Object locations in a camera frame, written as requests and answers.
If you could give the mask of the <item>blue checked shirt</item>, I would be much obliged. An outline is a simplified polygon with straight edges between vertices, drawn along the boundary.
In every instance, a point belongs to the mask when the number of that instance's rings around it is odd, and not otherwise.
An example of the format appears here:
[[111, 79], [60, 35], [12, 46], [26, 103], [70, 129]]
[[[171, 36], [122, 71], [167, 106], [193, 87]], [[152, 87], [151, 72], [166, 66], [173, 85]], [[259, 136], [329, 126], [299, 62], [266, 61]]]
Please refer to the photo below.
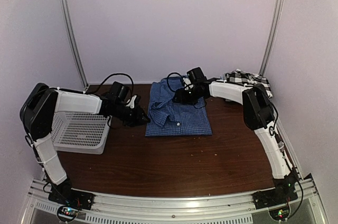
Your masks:
[[148, 105], [151, 122], [146, 126], [146, 137], [212, 135], [203, 98], [195, 105], [173, 102], [173, 91], [182, 87], [179, 77], [152, 83]]

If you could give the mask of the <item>right aluminium frame post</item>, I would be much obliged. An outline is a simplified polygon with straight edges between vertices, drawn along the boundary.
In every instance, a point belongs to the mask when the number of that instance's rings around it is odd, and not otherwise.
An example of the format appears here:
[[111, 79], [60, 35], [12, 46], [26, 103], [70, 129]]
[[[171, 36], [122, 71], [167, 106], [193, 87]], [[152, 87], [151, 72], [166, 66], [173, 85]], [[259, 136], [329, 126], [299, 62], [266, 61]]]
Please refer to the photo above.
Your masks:
[[279, 21], [281, 18], [283, 7], [284, 7], [284, 1], [285, 0], [275, 0], [274, 12], [273, 12], [272, 20], [271, 20], [271, 26], [269, 30], [267, 44], [266, 44], [264, 56], [263, 56], [262, 63], [260, 66], [260, 71], [259, 71], [259, 73], [262, 76], [267, 71], [268, 63], [269, 63], [269, 60], [272, 54], [272, 50], [273, 50], [273, 46], [274, 46], [274, 42], [276, 39], [277, 30], [279, 26]]

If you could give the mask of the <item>black white plaid shirt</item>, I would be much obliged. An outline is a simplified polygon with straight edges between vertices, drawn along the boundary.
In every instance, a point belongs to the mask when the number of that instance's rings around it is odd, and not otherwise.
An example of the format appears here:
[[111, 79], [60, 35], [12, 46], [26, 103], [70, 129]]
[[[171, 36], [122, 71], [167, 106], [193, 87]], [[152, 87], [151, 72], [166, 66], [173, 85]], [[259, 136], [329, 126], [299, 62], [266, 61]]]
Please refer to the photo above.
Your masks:
[[270, 99], [273, 97], [269, 80], [258, 73], [249, 73], [240, 69], [236, 69], [234, 71], [225, 73], [223, 77], [227, 82], [237, 83], [242, 86], [262, 84], [266, 90], [267, 96]]

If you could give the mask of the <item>left small circuit board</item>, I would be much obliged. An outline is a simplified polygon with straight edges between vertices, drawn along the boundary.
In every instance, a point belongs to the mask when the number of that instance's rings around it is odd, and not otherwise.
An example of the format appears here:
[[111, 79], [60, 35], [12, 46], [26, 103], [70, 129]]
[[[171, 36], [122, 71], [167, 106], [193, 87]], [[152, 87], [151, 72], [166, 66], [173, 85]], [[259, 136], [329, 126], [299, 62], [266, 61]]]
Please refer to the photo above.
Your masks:
[[78, 216], [79, 210], [68, 207], [68, 206], [60, 206], [57, 209], [57, 217], [60, 221], [63, 222], [71, 222], [74, 221]]

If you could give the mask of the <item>white perforated plastic basket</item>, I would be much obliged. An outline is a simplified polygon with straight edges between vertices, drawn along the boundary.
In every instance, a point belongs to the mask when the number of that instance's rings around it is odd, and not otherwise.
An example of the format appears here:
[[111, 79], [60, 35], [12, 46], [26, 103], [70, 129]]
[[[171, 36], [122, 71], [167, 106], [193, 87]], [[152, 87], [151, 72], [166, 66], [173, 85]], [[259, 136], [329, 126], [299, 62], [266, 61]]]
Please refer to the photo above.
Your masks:
[[58, 112], [54, 114], [52, 140], [59, 152], [96, 154], [104, 152], [110, 130], [104, 117], [89, 113]]

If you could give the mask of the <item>aluminium frame post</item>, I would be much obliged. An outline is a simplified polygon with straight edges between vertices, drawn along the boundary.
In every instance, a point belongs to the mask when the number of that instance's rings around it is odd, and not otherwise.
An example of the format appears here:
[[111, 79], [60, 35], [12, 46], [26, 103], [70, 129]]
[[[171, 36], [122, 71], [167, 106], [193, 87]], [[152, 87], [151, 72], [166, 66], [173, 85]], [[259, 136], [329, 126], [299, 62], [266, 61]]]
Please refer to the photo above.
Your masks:
[[269, 30], [267, 44], [266, 44], [264, 56], [263, 56], [262, 63], [260, 66], [260, 71], [259, 71], [259, 73], [262, 76], [267, 71], [268, 63], [269, 63], [269, 60], [272, 54], [272, 50], [273, 50], [273, 46], [274, 46], [274, 42], [276, 39], [277, 30], [279, 26], [279, 21], [281, 18], [283, 7], [284, 7], [284, 1], [285, 0], [275, 0], [274, 12], [273, 12], [272, 20], [271, 20], [271, 26]]
[[76, 70], [80, 77], [80, 81], [81, 81], [83, 88], [87, 89], [89, 84], [88, 84], [85, 71], [82, 65], [82, 61], [80, 58], [80, 53], [79, 53], [79, 49], [78, 49], [78, 45], [76, 42], [76, 37], [74, 34], [72, 21], [71, 21], [68, 0], [60, 0], [60, 3], [61, 3], [61, 11], [63, 14], [64, 23], [65, 23], [66, 33], [67, 33], [67, 37], [69, 40], [70, 49], [71, 49], [71, 53], [74, 59]]

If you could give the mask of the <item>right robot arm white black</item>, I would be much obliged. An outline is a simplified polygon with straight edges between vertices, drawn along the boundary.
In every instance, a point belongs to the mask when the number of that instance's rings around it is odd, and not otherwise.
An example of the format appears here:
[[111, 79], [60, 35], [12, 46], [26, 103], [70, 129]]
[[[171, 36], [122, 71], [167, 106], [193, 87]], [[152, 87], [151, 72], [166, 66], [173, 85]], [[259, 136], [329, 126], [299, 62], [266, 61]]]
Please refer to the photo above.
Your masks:
[[277, 110], [261, 84], [241, 86], [221, 80], [185, 84], [174, 92], [173, 102], [194, 105], [200, 98], [223, 98], [242, 105], [245, 125], [259, 138], [270, 162], [274, 203], [283, 203], [294, 191], [296, 178], [276, 131]]

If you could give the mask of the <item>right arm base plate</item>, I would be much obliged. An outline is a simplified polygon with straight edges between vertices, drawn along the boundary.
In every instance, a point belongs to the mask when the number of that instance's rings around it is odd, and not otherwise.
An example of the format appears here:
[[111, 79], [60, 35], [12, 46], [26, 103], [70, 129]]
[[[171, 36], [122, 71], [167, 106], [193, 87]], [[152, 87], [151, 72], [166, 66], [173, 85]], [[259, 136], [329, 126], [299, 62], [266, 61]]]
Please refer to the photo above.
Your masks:
[[263, 209], [286, 204], [288, 200], [298, 199], [294, 190], [284, 190], [281, 187], [266, 191], [257, 191], [252, 195], [256, 209]]

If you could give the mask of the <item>right small circuit board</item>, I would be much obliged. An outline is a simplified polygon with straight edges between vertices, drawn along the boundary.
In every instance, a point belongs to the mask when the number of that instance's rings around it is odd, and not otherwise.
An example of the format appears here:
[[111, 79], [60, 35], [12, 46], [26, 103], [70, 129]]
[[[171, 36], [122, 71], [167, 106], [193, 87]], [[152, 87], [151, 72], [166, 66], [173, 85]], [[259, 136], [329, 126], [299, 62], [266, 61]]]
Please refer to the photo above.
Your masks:
[[289, 207], [280, 207], [269, 210], [269, 215], [274, 221], [284, 221], [290, 214]]

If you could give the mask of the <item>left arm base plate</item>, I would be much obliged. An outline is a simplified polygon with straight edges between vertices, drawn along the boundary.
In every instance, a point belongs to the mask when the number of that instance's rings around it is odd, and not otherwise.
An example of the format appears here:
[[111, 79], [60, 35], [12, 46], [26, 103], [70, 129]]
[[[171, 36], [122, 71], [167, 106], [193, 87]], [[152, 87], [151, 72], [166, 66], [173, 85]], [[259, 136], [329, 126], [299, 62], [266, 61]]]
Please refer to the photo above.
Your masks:
[[71, 206], [80, 210], [91, 210], [94, 194], [74, 190], [71, 188], [52, 188], [48, 199], [62, 205]]

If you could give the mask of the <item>front aluminium rail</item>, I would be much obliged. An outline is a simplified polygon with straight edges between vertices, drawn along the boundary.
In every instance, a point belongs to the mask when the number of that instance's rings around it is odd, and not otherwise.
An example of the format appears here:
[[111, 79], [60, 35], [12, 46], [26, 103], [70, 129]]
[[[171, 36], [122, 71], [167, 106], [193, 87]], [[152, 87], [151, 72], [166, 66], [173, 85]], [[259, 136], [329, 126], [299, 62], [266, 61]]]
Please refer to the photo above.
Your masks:
[[312, 179], [295, 186], [298, 199], [288, 204], [256, 208], [253, 192], [190, 198], [128, 197], [95, 193], [90, 210], [71, 223], [280, 223], [277, 214], [290, 209], [287, 223], [327, 223]]

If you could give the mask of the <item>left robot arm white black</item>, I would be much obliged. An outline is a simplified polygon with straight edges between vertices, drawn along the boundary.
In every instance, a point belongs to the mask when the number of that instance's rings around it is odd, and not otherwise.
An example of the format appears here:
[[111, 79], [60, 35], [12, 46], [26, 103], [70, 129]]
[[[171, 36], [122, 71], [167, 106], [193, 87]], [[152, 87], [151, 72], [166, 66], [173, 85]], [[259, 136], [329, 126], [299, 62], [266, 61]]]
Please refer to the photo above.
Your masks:
[[113, 117], [129, 127], [150, 122], [139, 105], [139, 95], [126, 99], [130, 91], [118, 82], [101, 95], [38, 83], [21, 108], [20, 119], [27, 142], [43, 167], [52, 191], [63, 204], [73, 204], [76, 193], [71, 190], [59, 151], [102, 154]]

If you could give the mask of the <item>small circuit board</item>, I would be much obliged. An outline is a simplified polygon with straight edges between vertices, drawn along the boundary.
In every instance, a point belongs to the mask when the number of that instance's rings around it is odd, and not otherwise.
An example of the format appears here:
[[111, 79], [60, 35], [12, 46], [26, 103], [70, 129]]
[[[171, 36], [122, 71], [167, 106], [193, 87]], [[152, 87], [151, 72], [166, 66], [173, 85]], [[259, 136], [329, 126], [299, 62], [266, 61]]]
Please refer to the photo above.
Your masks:
[[274, 221], [284, 221], [290, 214], [289, 207], [280, 207], [269, 210], [269, 215]]
[[74, 221], [78, 216], [79, 210], [68, 207], [68, 206], [60, 206], [57, 209], [57, 217], [60, 221], [63, 222], [71, 222]]

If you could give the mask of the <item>left aluminium frame post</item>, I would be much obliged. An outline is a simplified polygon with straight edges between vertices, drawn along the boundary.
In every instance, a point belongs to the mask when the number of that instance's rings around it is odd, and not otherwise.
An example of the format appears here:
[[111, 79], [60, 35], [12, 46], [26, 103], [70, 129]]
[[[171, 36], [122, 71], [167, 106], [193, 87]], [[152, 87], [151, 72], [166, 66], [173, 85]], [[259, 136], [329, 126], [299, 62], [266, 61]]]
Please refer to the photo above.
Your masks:
[[67, 37], [69, 40], [70, 49], [71, 49], [71, 53], [74, 59], [76, 70], [80, 77], [80, 81], [81, 81], [83, 88], [87, 89], [89, 84], [88, 84], [85, 71], [82, 65], [82, 61], [80, 58], [80, 53], [79, 53], [79, 49], [78, 49], [78, 45], [76, 42], [76, 37], [74, 34], [72, 21], [71, 21], [68, 0], [60, 0], [60, 3], [61, 3], [61, 11], [63, 14], [64, 23], [65, 23], [66, 33], [67, 33]]

